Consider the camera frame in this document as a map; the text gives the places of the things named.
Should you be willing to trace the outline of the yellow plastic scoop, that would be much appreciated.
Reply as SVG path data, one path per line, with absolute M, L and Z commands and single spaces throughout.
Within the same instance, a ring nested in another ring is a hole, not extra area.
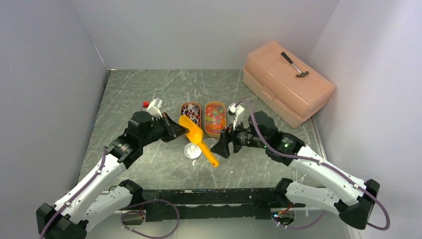
M 209 163 L 213 167 L 218 167 L 219 161 L 211 153 L 209 147 L 204 142 L 204 133 L 202 129 L 185 115 L 179 117 L 179 125 L 188 130 L 186 133 L 187 138 L 191 143 L 199 147 L 199 149 L 202 151 L 202 154 L 206 157 Z

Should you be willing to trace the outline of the pink oval lollipop tray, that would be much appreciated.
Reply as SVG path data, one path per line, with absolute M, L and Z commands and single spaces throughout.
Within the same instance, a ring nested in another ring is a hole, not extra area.
M 182 116 L 188 117 L 198 127 L 202 127 L 202 109 L 201 105 L 196 102 L 186 102 L 181 105 L 180 113 Z

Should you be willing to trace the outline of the yellow oval gummy tray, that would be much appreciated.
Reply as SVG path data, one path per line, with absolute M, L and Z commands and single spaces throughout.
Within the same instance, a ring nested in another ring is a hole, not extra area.
M 221 102 L 209 102 L 205 107 L 205 133 L 208 137 L 219 137 L 226 128 L 226 107 Z

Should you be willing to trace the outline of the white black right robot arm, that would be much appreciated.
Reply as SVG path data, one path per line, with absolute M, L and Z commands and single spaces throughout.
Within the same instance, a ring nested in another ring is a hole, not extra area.
M 312 205 L 338 215 L 355 229 L 363 230 L 369 225 L 380 189 L 377 181 L 362 180 L 340 170 L 301 139 L 278 130 L 274 120 L 262 111 L 250 116 L 248 122 L 249 128 L 240 123 L 222 130 L 211 152 L 229 158 L 244 146 L 262 148 L 272 160 L 301 170 L 324 186 L 316 188 L 283 178 L 274 189 L 277 205 Z

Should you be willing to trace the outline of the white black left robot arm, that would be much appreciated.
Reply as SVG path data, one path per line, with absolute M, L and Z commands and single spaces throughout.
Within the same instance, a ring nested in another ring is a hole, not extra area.
M 143 148 L 161 140 L 170 142 L 188 133 L 166 113 L 153 116 L 135 112 L 124 133 L 103 148 L 97 165 L 65 196 L 53 205 L 42 204 L 36 211 L 42 239 L 84 239 L 101 221 L 115 211 L 142 205 L 142 187 L 122 181 L 109 194 L 103 189 L 126 171 L 142 154 Z

